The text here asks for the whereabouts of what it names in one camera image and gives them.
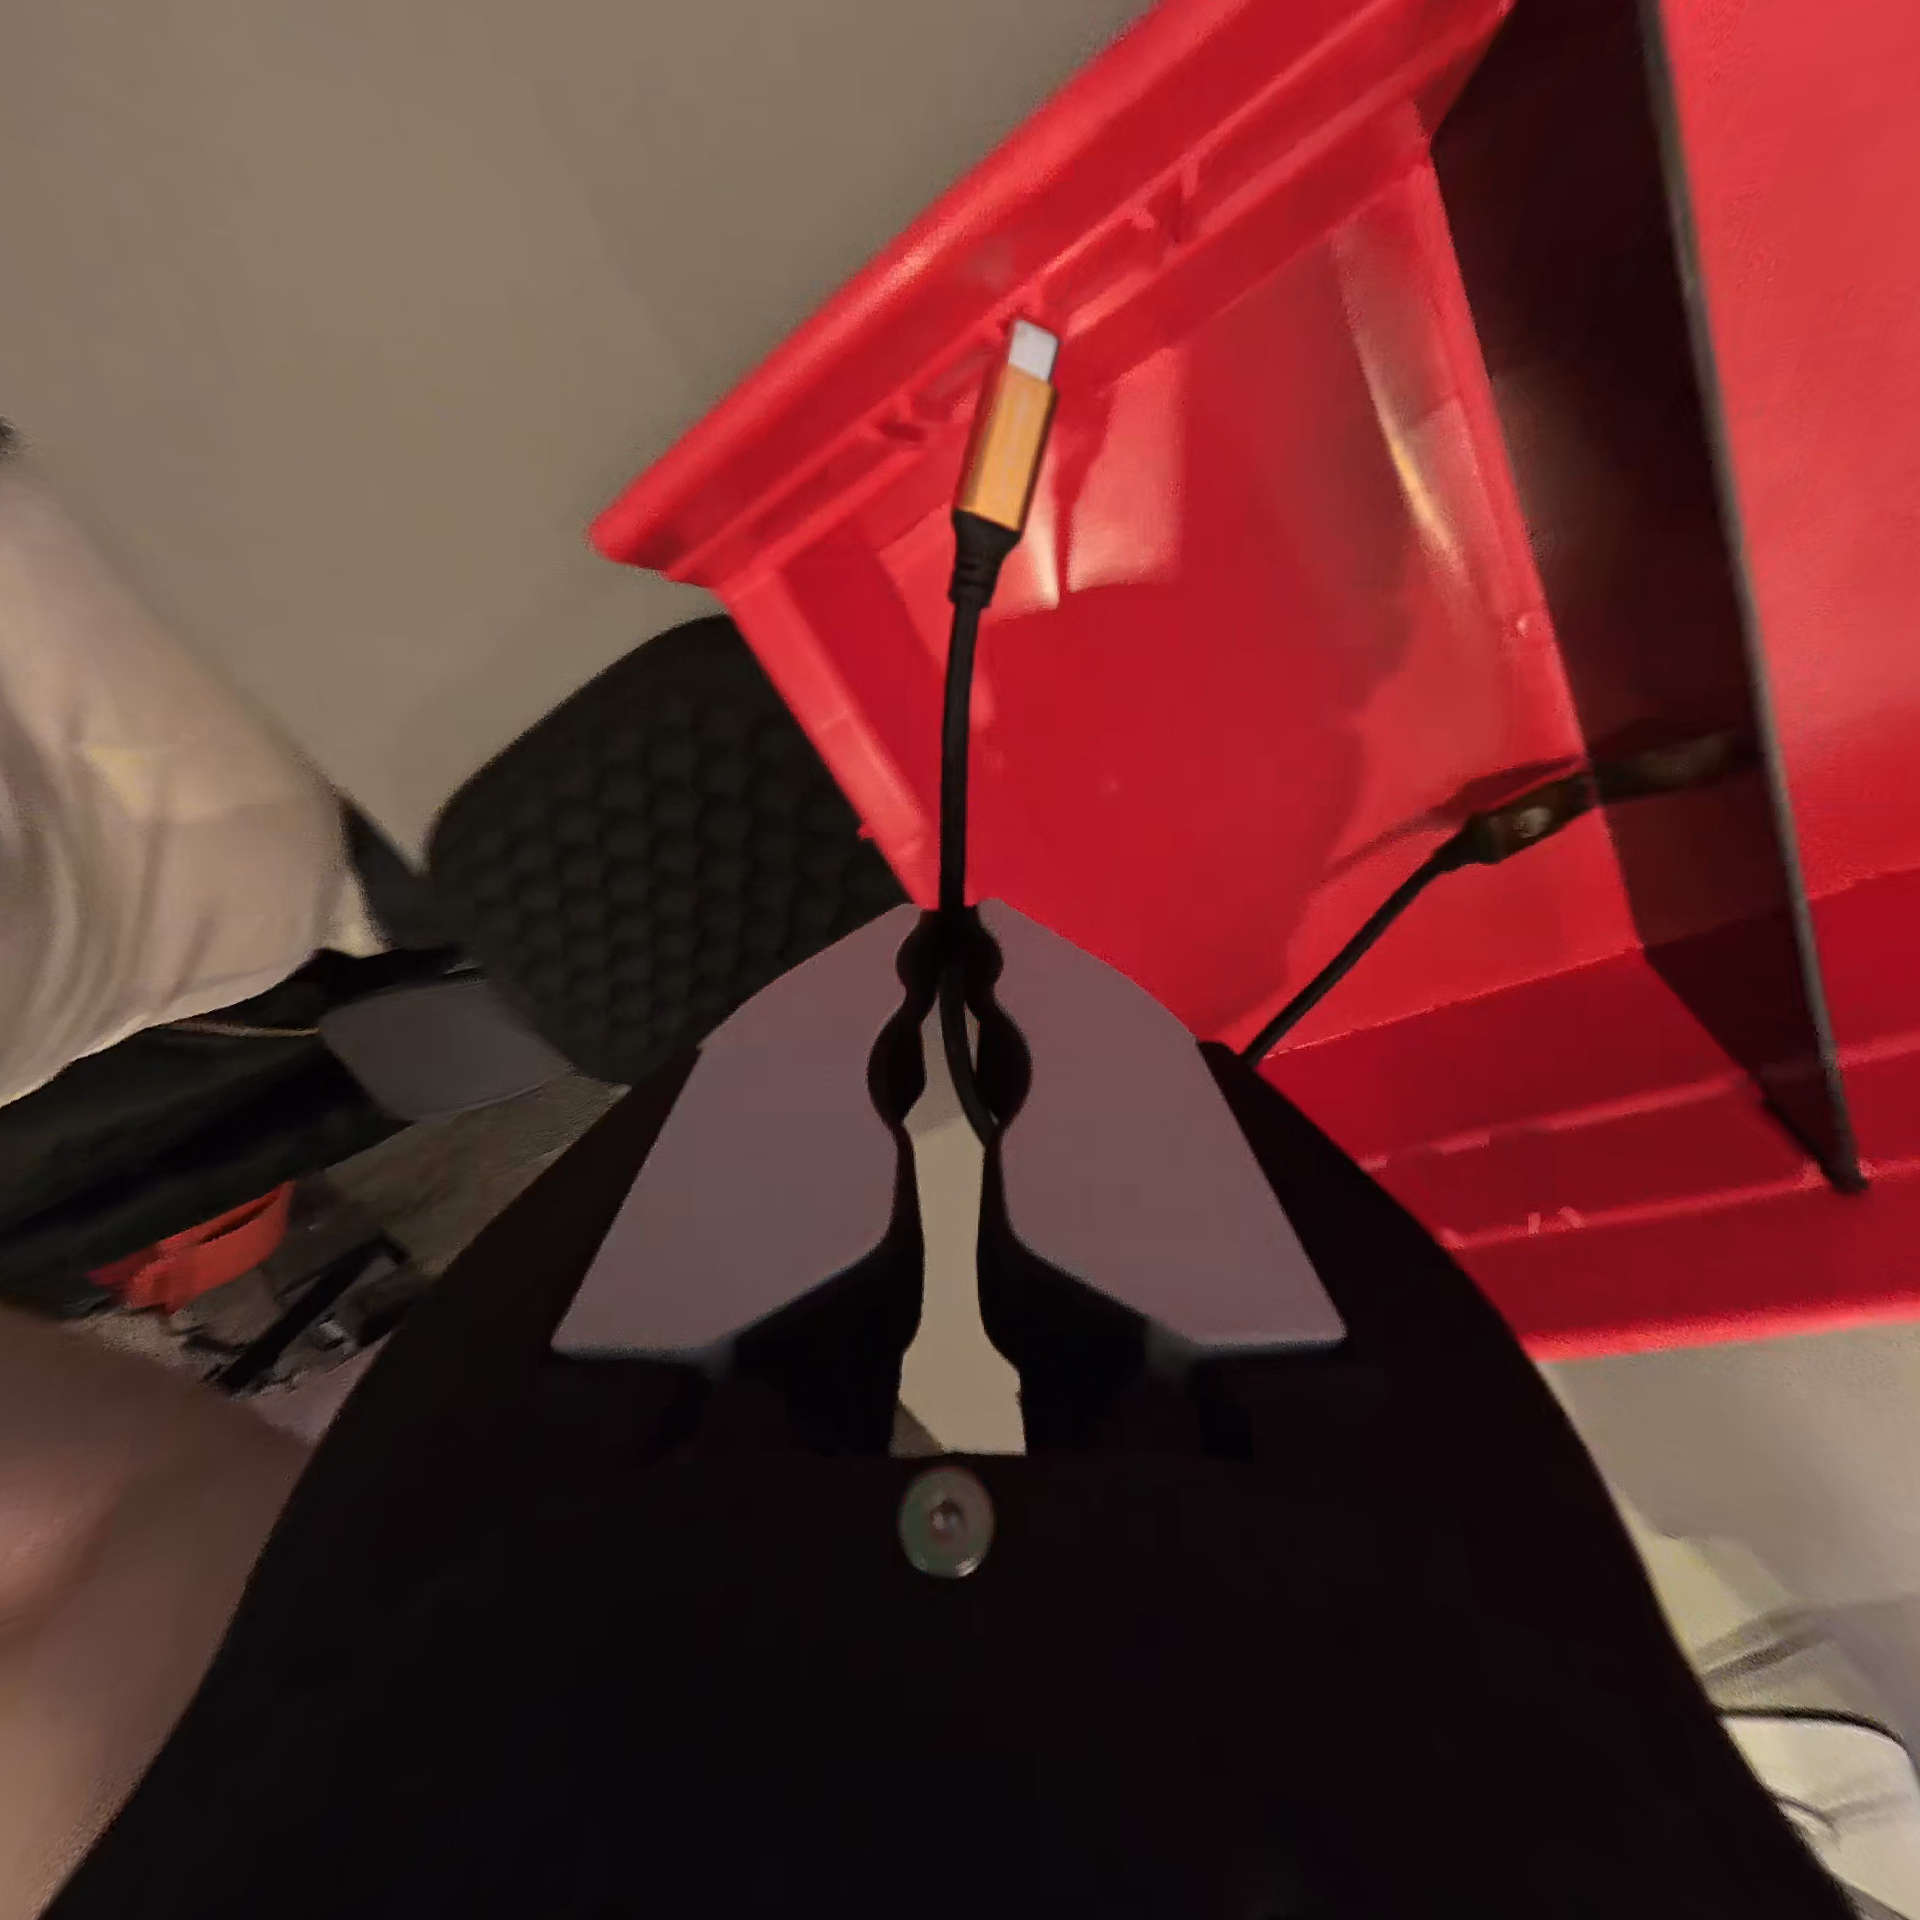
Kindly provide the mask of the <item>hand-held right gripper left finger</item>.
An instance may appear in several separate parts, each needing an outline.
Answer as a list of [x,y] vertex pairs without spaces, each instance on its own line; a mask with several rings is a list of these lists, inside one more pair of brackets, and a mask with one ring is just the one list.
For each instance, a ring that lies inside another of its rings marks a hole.
[[720,1022],[550,1349],[713,1368],[780,1360],[831,1413],[889,1413],[923,1306],[908,1122],[928,1090],[926,920],[883,910]]

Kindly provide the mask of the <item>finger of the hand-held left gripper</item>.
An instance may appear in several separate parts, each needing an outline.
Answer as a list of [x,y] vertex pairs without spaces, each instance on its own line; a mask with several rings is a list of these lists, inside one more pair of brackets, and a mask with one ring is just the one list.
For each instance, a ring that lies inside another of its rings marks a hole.
[[494,1109],[573,1072],[487,980],[372,993],[320,1017],[317,1038],[403,1125]]

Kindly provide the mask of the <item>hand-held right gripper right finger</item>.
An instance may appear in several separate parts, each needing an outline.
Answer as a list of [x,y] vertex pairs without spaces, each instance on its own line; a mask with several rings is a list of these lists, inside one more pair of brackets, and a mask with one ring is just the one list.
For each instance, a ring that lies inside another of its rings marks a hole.
[[960,957],[960,1094],[985,1155],[977,1308],[1025,1442],[1090,1442],[1130,1403],[1182,1430],[1203,1370],[1346,1340],[1199,1040],[1004,903]]

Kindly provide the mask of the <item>red plastic bin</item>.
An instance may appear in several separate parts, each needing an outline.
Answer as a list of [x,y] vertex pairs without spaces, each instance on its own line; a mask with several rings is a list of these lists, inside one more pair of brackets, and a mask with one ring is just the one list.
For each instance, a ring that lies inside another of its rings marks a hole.
[[[972,889],[1203,1040],[1585,760],[1432,160],[1512,6],[1156,4],[590,531],[731,615],[928,901],[948,504],[1052,331]],[[1667,994],[1600,808],[1439,878],[1266,1072],[1545,1359],[1915,1318],[1918,9],[1654,9],[1865,1186]]]

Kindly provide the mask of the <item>orange plastic object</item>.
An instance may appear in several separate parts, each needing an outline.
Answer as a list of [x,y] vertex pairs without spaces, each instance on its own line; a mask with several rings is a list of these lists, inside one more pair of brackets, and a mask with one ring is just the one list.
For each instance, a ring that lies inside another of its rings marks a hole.
[[220,1213],[133,1255],[85,1275],[129,1313],[174,1314],[198,1299],[242,1281],[281,1246],[296,1182]]

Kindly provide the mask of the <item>black round object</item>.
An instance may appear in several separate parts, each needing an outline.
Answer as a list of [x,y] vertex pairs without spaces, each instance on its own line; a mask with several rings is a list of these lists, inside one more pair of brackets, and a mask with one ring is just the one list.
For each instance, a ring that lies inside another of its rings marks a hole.
[[908,901],[726,617],[611,663],[441,808],[423,882],[575,1072],[631,1086]]

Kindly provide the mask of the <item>person's pale shirt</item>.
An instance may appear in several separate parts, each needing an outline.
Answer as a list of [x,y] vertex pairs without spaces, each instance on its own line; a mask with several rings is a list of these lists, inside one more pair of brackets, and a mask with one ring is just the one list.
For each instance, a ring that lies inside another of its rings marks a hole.
[[2,1100],[385,949],[338,793],[2,473]]

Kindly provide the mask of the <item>black bin divider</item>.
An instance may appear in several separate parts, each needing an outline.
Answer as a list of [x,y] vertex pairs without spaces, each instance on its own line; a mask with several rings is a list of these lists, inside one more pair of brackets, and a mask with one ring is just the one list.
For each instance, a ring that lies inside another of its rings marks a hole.
[[1865,1188],[1788,803],[1655,4],[1512,4],[1432,163],[1638,949]]

